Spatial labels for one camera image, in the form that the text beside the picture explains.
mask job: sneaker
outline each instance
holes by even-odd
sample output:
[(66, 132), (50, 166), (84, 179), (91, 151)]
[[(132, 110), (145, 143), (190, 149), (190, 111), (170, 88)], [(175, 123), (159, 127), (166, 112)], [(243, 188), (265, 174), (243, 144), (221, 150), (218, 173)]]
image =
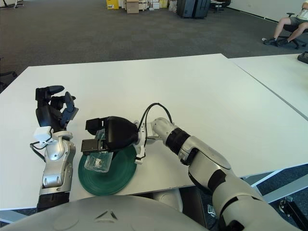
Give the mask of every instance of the sneaker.
[(265, 45), (276, 45), (277, 40), (275, 38), (271, 38), (269, 40), (265, 40), (263, 44)]
[(277, 46), (282, 47), (282, 46), (284, 46), (285, 44), (288, 44), (288, 43), (289, 43), (288, 40), (284, 38), (284, 39), (281, 39), (277, 42)]

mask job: cardboard box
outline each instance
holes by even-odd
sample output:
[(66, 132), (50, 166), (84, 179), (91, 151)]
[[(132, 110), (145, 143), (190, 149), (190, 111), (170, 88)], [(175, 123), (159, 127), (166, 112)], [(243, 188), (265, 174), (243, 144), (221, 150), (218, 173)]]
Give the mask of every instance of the cardboard box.
[(139, 2), (126, 2), (126, 11), (127, 13), (139, 13)]
[(109, 10), (117, 10), (119, 9), (119, 2), (118, 0), (106, 0), (107, 9)]

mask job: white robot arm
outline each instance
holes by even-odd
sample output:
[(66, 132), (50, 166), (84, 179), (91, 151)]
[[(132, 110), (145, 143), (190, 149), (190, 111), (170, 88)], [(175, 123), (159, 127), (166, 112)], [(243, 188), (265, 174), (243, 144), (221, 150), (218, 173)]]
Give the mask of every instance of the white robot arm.
[(253, 188), (236, 177), (228, 161), (213, 148), (164, 118), (151, 123), (153, 135), (188, 165), (192, 182), (213, 194), (220, 230), (298, 230), (283, 220)]

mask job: white wall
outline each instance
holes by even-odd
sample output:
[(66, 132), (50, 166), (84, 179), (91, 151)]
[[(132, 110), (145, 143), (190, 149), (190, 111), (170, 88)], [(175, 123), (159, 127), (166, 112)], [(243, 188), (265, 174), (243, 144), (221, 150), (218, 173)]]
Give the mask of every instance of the white wall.
[(229, 7), (279, 21), (286, 12), (298, 14), (305, 0), (232, 0)]

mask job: shorts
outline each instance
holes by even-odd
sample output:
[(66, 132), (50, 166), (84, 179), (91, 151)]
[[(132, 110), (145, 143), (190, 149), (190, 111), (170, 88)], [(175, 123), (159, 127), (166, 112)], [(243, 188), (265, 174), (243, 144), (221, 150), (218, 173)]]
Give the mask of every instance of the shorts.
[(291, 25), (293, 26), (299, 26), (302, 23), (308, 23), (308, 20), (303, 20), (297, 17), (291, 17), (290, 20), (291, 20)]

